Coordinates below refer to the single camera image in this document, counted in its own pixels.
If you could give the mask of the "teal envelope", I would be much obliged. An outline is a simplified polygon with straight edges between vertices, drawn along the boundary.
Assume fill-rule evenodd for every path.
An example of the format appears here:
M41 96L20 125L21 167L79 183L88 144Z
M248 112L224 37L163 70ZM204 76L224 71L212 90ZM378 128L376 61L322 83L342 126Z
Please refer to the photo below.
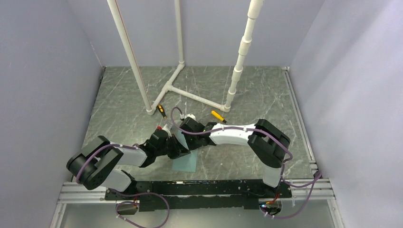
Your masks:
M182 132L177 130L175 132L175 136L181 145L183 145L186 149L189 149L186 143L186 139L182 134ZM196 172L198 152L199 152L198 149L191 150L190 154L174 159L172 170L183 172Z

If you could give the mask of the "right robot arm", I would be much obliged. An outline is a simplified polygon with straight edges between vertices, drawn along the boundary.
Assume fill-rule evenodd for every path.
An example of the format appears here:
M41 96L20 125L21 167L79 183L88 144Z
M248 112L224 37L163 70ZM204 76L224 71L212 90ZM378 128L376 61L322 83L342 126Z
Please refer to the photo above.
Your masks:
M179 128L190 150L221 144L250 147L264 164L262 192L267 197L274 197L279 193L281 169L290 138L268 120L259 119L249 125L225 125L216 122L203 125L186 117Z

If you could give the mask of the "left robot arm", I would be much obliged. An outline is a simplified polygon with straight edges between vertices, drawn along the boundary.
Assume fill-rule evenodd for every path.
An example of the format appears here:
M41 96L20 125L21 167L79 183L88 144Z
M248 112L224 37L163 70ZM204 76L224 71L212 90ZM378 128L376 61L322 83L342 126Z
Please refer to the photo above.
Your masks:
M175 135L156 129L142 144L133 146L117 144L100 135L71 157L67 170L87 190L99 186L117 190L122 198L129 200L136 195L135 178L127 171L117 170L118 165L145 168L159 156L177 159L190 154Z

